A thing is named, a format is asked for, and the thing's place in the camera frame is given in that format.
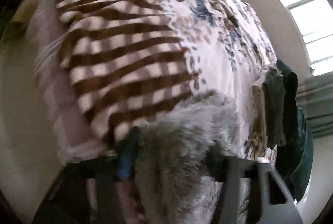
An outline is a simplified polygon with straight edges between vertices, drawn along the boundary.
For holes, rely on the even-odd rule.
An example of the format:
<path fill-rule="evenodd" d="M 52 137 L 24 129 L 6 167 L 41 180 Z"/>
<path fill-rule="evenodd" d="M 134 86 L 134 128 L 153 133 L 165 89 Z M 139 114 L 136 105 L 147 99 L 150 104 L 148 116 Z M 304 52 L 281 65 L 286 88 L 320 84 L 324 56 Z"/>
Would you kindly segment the grey fluffy pants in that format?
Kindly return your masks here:
<path fill-rule="evenodd" d="M 179 102 L 140 127 L 135 183 L 150 223 L 209 223 L 222 185 L 209 174 L 205 156 L 218 146 L 241 156 L 234 101 L 214 90 Z"/>

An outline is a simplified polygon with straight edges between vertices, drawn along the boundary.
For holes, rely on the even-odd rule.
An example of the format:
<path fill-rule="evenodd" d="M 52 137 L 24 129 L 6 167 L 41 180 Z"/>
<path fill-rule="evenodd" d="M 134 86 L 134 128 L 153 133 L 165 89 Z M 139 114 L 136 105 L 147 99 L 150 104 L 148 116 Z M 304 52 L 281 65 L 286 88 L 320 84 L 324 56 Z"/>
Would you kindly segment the pink mattress sheet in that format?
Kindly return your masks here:
<path fill-rule="evenodd" d="M 58 51 L 64 35 L 55 0 L 41 0 L 26 37 L 37 48 L 35 74 L 58 140 L 58 155 L 63 162 L 71 163 L 104 156 L 107 148 L 87 126 L 69 76 L 59 65 Z"/>

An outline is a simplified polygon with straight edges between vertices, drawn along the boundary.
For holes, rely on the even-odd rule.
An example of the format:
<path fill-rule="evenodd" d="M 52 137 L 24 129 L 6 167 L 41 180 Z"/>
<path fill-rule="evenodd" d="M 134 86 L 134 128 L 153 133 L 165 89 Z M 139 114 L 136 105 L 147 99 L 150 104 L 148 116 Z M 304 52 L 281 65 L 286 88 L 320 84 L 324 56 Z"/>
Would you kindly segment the dark green quilt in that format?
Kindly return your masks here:
<path fill-rule="evenodd" d="M 297 109 L 298 133 L 294 141 L 278 147 L 275 169 L 278 171 L 292 197 L 300 201 L 306 192 L 312 172 L 314 142 L 311 128 L 303 110 Z"/>

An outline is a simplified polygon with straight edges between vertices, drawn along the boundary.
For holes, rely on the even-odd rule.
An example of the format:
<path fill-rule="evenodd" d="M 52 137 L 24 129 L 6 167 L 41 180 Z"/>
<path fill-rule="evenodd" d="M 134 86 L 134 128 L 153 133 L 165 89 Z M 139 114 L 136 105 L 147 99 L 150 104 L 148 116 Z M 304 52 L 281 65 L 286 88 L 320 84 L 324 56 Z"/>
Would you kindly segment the dark folded clothes stack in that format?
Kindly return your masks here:
<path fill-rule="evenodd" d="M 265 97 L 267 146 L 286 146 L 298 135 L 297 74 L 282 60 L 270 68 L 262 84 Z"/>

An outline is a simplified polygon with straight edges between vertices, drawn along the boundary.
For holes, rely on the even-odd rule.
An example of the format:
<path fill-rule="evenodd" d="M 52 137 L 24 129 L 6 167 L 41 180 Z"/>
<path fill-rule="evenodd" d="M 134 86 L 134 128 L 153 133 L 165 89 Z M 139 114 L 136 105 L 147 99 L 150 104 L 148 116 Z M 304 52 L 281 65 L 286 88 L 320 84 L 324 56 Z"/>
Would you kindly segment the right green curtain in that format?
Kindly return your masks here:
<path fill-rule="evenodd" d="M 307 78 L 298 87 L 297 105 L 302 108 L 314 138 L 332 134 L 332 73 Z"/>

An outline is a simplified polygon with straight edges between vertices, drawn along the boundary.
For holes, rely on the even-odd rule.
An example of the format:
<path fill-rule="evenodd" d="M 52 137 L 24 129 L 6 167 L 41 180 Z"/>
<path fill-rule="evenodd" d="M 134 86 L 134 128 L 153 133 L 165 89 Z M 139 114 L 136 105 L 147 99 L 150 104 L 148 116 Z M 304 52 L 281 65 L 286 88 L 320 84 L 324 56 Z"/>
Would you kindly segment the floral bed blanket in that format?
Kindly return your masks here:
<path fill-rule="evenodd" d="M 252 85 L 277 57 L 242 0 L 55 0 L 58 62 L 107 151 L 129 129 L 215 89 L 236 102 L 239 144 L 258 147 Z"/>

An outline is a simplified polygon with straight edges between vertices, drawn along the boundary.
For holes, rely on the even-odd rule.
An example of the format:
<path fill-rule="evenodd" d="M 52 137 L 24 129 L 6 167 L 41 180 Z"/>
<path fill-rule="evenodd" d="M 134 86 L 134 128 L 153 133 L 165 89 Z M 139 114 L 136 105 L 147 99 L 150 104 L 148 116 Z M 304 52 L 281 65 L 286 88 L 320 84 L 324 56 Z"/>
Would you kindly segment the window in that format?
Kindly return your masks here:
<path fill-rule="evenodd" d="M 328 0 L 280 0 L 291 14 L 314 76 L 332 72 L 332 7 Z"/>

